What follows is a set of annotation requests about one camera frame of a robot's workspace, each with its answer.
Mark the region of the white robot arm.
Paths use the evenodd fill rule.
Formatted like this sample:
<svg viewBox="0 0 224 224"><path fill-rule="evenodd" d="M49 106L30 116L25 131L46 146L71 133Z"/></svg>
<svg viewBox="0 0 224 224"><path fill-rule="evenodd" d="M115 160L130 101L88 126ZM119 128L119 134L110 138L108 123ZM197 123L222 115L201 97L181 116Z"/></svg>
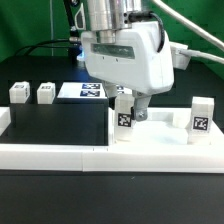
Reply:
<svg viewBox="0 0 224 224"><path fill-rule="evenodd" d="M147 119L151 97L174 83L168 35L161 18L142 0L84 0L75 16L90 76L110 97L115 85L132 90L132 116Z"/></svg>

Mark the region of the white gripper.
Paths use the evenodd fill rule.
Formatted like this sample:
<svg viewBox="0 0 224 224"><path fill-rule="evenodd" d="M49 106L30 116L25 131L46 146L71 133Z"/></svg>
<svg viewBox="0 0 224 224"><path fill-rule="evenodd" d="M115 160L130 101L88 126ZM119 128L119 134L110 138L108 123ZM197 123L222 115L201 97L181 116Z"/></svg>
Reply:
<svg viewBox="0 0 224 224"><path fill-rule="evenodd" d="M169 38L165 36L164 46L157 52L160 39L156 21L133 23L131 29L117 31L114 44L97 43L92 32L81 35L87 71L90 76L107 81L107 97L117 96L115 84L134 90L136 121L147 119L150 95L167 92L174 83Z"/></svg>

